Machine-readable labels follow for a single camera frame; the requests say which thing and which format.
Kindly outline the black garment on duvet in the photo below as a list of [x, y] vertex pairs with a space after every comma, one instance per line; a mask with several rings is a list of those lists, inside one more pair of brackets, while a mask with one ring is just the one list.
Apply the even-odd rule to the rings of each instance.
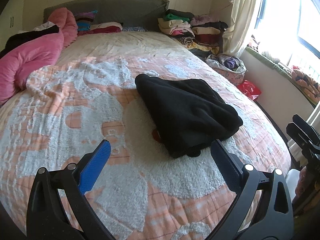
[[20, 45], [32, 41], [36, 38], [39, 38], [48, 34], [55, 34], [59, 32], [59, 27], [53, 25], [50, 28], [40, 30], [40, 31], [28, 31], [26, 33], [15, 34], [7, 40], [4, 49], [1, 51], [1, 58], [4, 57], [7, 53], [19, 47]]

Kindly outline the clothes on window sill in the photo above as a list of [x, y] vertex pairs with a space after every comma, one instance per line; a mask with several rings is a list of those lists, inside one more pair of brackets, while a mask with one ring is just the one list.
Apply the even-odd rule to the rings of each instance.
[[252, 35], [245, 51], [249, 52], [268, 68], [275, 70], [278, 74], [285, 77], [304, 95], [313, 107], [316, 107], [319, 103], [319, 76], [316, 77], [316, 74], [311, 74], [307, 70], [302, 70], [302, 68], [297, 66], [288, 67], [282, 64], [280, 59], [276, 59], [267, 51], [259, 49], [259, 44], [260, 42]]

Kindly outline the black sweater with white lettering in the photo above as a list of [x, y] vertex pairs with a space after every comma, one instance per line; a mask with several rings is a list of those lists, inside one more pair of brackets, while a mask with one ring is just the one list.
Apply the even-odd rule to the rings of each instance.
[[139, 74], [136, 89], [173, 158], [195, 158], [214, 140], [232, 137], [243, 125], [234, 107], [201, 79], [163, 80]]

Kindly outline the red plastic bag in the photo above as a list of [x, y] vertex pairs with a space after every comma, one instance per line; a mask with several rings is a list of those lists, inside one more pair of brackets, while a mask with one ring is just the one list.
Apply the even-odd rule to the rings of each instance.
[[252, 101], [261, 95], [260, 89], [248, 80], [244, 80], [241, 84], [237, 85], [237, 89]]

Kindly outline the pile of folded clothes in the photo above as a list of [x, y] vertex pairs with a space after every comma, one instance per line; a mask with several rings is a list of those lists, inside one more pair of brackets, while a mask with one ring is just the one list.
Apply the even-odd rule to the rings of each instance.
[[204, 61], [209, 55], [222, 53], [223, 34], [228, 24], [212, 14], [194, 15], [168, 9], [158, 18], [158, 27], [163, 34]]

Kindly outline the red and white pillow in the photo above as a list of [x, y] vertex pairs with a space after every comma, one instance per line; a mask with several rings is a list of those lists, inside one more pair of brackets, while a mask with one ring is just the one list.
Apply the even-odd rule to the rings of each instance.
[[89, 30], [83, 30], [78, 32], [78, 36], [89, 34], [108, 34], [108, 33], [120, 33], [123, 30], [123, 26], [118, 22], [106, 22], [100, 24], [91, 25]]

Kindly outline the striped colourful pillow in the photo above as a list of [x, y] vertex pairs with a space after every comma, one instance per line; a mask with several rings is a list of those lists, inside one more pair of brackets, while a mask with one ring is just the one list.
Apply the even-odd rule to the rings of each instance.
[[93, 23], [97, 13], [97, 10], [93, 10], [89, 12], [80, 12], [75, 14], [74, 17], [78, 26], [78, 32], [90, 30], [91, 24]]

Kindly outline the pink fluffy duvet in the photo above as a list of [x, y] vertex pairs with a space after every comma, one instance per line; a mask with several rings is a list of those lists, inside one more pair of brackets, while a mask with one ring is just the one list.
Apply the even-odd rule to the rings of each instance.
[[33, 71], [56, 64], [61, 51], [76, 40], [78, 26], [67, 8], [54, 10], [48, 22], [57, 25], [59, 32], [26, 42], [1, 58], [1, 105], [25, 89]]

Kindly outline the floral laundry basket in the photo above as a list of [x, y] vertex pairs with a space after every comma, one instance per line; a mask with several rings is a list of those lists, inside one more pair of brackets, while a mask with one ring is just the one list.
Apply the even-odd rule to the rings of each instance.
[[206, 58], [205, 62], [235, 86], [238, 86], [244, 81], [247, 69], [243, 61], [237, 57], [225, 54], [212, 54]]

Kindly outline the cream curtain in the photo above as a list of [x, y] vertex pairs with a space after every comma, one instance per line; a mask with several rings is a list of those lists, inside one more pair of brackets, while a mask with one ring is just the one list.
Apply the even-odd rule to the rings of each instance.
[[223, 53], [240, 57], [249, 43], [262, 0], [233, 0], [229, 28], [223, 33]]

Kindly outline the grey upholstered headboard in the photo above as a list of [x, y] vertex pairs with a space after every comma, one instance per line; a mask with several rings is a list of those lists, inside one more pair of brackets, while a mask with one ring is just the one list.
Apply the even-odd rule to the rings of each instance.
[[158, 19], [169, 7], [169, 0], [74, 0], [43, 11], [43, 21], [57, 8], [67, 8], [73, 14], [97, 11], [93, 24], [122, 23], [124, 27], [143, 27], [159, 32]]

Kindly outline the cream built-in wardrobe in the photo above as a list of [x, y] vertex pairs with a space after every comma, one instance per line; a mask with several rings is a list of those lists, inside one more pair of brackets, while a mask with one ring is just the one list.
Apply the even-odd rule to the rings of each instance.
[[24, 0], [9, 0], [1, 13], [1, 49], [12, 35], [22, 30]]

